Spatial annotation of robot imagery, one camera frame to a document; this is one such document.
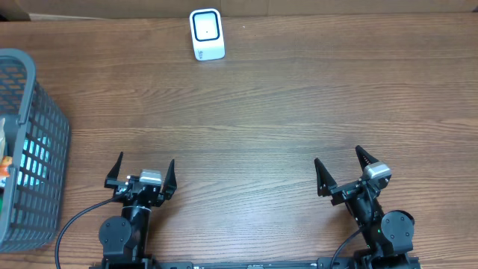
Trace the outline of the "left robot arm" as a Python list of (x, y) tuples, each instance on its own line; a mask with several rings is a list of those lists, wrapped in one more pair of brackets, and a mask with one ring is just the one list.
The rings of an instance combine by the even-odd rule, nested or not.
[(123, 154), (105, 178), (105, 188), (114, 191), (111, 202), (122, 204), (121, 215), (104, 221), (99, 228), (102, 244), (101, 268), (158, 268), (154, 256), (146, 252), (152, 209), (170, 200), (177, 189), (175, 162), (167, 174), (142, 170), (138, 176), (118, 179)]

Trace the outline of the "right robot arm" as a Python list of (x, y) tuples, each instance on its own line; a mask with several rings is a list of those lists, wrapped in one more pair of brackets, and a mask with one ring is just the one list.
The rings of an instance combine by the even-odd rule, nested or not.
[(344, 204), (358, 225), (331, 258), (319, 258), (319, 268), (420, 268), (413, 250), (415, 219), (407, 211), (385, 213), (379, 204), (381, 190), (388, 186), (391, 169), (361, 146), (355, 147), (362, 175), (339, 186), (323, 162), (316, 158), (317, 195), (330, 197), (332, 205)]

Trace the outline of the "beige plastic pouch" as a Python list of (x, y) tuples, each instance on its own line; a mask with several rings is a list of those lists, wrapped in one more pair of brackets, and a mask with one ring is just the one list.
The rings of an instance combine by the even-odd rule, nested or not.
[(7, 154), (7, 137), (5, 133), (5, 123), (6, 119), (2, 117), (0, 120), (0, 161), (2, 161)]

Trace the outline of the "orange snack packet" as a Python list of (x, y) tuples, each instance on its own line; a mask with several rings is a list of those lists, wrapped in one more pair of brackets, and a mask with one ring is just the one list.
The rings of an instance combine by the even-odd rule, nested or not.
[(0, 164), (0, 177), (9, 177), (9, 166), (13, 163), (13, 158), (10, 156), (4, 156)]

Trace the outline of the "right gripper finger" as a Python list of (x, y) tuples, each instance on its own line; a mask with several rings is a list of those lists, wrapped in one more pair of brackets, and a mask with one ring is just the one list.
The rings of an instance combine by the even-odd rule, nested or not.
[(336, 181), (319, 158), (315, 158), (314, 166), (317, 174), (317, 195), (319, 197), (331, 196), (332, 189), (337, 187)]
[(361, 166), (361, 170), (363, 172), (376, 169), (377, 164), (379, 163), (378, 159), (374, 158), (371, 154), (369, 154), (364, 148), (359, 145), (355, 147), (355, 150)]

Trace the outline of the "teal packet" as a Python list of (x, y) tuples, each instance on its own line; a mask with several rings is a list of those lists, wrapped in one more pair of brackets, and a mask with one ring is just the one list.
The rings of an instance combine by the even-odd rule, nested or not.
[(30, 157), (23, 153), (20, 160), (20, 167), (29, 173), (33, 173), (33, 176), (19, 171), (19, 175), (17, 176), (18, 185), (34, 187), (45, 184), (42, 178), (45, 179), (47, 177), (48, 168), (44, 162), (50, 160), (49, 146), (51, 146), (51, 139), (49, 137), (39, 137), (36, 142), (28, 138), (24, 139), (23, 150), (26, 151)]

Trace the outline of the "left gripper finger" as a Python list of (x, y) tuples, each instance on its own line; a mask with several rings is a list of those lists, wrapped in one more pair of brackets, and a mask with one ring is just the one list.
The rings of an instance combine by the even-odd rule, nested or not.
[(164, 199), (171, 199), (177, 189), (176, 175), (175, 175), (175, 160), (170, 162), (161, 193)]
[(117, 180), (120, 173), (120, 167), (122, 163), (123, 152), (121, 152), (117, 158), (115, 165), (111, 168), (110, 172), (106, 176), (106, 180)]

